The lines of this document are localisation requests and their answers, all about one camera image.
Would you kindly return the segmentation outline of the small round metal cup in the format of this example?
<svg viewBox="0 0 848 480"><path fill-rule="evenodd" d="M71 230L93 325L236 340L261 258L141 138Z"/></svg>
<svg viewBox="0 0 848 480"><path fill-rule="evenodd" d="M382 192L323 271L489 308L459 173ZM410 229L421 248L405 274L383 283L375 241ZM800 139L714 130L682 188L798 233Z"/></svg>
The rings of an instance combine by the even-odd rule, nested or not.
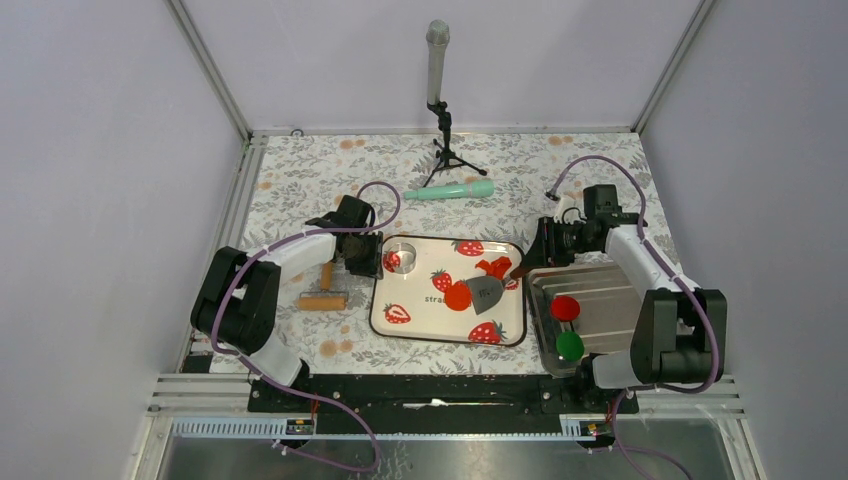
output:
<svg viewBox="0 0 848 480"><path fill-rule="evenodd" d="M417 250L407 242L390 245L383 256L383 267L394 274L409 274L416 266Z"/></svg>

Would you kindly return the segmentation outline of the strawberry print white tray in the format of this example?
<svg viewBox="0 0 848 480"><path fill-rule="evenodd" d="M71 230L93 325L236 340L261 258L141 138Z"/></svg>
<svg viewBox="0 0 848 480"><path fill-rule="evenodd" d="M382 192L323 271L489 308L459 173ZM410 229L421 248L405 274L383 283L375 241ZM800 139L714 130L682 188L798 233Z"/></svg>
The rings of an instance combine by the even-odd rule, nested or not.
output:
<svg viewBox="0 0 848 480"><path fill-rule="evenodd" d="M415 269L405 275L389 273L375 283L369 323L384 337L448 343L471 343L513 347L527 333L525 296L522 284L512 281L501 300L477 315L472 305L453 311L444 303L444 292L452 284L483 276L475 264L509 257L518 266L523 252L509 242L396 235L386 249L398 242L417 250Z"/></svg>

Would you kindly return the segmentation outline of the wooden dough roller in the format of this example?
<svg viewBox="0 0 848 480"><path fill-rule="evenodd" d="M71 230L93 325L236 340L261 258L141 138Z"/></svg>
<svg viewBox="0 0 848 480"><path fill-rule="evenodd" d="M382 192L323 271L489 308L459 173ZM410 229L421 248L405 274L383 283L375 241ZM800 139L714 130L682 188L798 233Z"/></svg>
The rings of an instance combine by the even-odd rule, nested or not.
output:
<svg viewBox="0 0 848 480"><path fill-rule="evenodd" d="M297 308L301 311L342 311L347 307L348 294L333 289L333 272L335 264L327 262L322 266L317 290L300 294Z"/></svg>

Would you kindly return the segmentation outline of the orange dough scrap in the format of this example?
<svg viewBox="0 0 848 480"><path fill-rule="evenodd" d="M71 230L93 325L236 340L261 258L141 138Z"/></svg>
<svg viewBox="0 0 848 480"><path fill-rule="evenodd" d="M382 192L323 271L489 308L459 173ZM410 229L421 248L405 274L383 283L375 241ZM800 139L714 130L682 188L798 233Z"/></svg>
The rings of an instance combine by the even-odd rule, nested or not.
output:
<svg viewBox="0 0 848 480"><path fill-rule="evenodd" d="M475 267L482 270L486 276L503 280L512 267L512 261L509 257L501 256L493 261L480 260Z"/></svg>

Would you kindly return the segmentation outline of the wooden handled metal scraper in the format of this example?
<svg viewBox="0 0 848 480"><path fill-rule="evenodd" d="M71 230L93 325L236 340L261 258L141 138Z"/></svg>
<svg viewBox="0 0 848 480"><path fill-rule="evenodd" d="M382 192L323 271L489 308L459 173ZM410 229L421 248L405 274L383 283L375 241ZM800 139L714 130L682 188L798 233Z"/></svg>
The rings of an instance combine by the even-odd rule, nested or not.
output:
<svg viewBox="0 0 848 480"><path fill-rule="evenodd" d="M506 286L512 281L518 281L530 272L529 268L519 266L502 279L494 276L478 276L466 281L471 293L471 301L474 312L482 315L493 308L502 298Z"/></svg>

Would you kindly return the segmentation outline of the orange dough piece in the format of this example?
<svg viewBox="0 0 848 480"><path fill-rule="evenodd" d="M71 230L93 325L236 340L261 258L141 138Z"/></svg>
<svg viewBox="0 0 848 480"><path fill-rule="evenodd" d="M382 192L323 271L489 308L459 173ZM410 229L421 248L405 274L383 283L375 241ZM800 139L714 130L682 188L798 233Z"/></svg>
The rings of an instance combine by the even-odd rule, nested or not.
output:
<svg viewBox="0 0 848 480"><path fill-rule="evenodd" d="M472 305L472 294L464 281L452 284L444 292L444 303L453 311L464 311Z"/></svg>

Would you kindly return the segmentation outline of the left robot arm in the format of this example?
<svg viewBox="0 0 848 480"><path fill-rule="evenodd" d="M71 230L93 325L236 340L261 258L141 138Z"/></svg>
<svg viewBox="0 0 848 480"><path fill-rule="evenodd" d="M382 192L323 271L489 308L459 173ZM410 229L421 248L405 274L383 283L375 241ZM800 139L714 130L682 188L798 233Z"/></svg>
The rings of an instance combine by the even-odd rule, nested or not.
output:
<svg viewBox="0 0 848 480"><path fill-rule="evenodd" d="M306 366L274 334L280 286L317 266L341 260L352 275L380 279L383 234L364 231L376 220L367 202L345 195L338 208L306 222L302 232L250 264L245 251L225 246L214 254L190 315L196 330L226 344L249 369L274 381L272 398L288 411L309 401Z"/></svg>

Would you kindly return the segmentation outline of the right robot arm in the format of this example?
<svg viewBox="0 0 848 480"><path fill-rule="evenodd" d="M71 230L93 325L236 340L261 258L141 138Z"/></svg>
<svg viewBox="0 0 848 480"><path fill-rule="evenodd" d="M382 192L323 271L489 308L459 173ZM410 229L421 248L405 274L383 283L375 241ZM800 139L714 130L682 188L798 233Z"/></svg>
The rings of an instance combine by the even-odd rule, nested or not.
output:
<svg viewBox="0 0 848 480"><path fill-rule="evenodd" d="M575 402L597 412L613 389L660 387L700 393L720 379L727 301L682 273L647 239L637 213L600 214L574 222L542 217L521 268L565 267L579 254L602 252L623 271L641 299L629 347L584 363Z"/></svg>

